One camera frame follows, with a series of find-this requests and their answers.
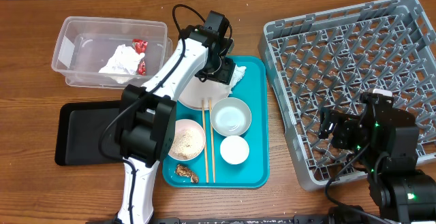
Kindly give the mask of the white napkin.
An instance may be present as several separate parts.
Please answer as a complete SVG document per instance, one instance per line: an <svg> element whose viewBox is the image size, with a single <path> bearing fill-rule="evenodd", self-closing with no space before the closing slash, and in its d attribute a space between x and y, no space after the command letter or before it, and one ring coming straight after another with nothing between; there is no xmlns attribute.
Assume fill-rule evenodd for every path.
<svg viewBox="0 0 436 224"><path fill-rule="evenodd" d="M136 75L138 66L144 56L145 53L138 54L131 46L120 45L108 59L106 65L99 70L99 73L117 74L117 76L111 76L111 78L119 84L124 84L131 80L131 78L124 77L124 75Z"/></svg>
<svg viewBox="0 0 436 224"><path fill-rule="evenodd" d="M230 93L232 93L232 89L243 79L246 69L247 68L245 66L235 66L232 78L229 83Z"/></svg>

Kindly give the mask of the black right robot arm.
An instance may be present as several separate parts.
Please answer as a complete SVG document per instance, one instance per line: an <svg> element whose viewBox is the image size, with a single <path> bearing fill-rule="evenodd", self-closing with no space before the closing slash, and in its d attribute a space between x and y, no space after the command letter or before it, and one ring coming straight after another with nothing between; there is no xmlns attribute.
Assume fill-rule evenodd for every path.
<svg viewBox="0 0 436 224"><path fill-rule="evenodd" d="M320 139L334 148L350 150L352 158L337 173L341 176L355 162L364 166L372 200L379 215L333 197L325 223L434 223L435 180L417 169L419 128L415 116L394 107L392 92L369 89L360 94L365 105L359 115L323 107Z"/></svg>

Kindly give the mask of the small white cup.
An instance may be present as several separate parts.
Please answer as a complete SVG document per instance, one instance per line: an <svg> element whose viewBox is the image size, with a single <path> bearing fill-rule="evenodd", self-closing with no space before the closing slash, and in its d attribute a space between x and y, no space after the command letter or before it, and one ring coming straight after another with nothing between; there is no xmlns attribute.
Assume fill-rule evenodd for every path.
<svg viewBox="0 0 436 224"><path fill-rule="evenodd" d="M231 135L221 142L220 154L225 162L231 165L239 165L247 160L249 145L244 138Z"/></svg>

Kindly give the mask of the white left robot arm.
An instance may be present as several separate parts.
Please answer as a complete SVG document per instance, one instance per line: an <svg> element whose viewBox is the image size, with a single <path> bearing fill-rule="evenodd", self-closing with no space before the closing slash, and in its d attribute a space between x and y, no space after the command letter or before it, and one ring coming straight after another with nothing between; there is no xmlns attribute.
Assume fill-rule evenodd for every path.
<svg viewBox="0 0 436 224"><path fill-rule="evenodd" d="M235 64L226 57L229 27L192 26L180 30L176 50L142 86L128 85L115 119L125 183L115 223L148 223L153 216L157 168L172 145L177 101L192 78L229 84Z"/></svg>

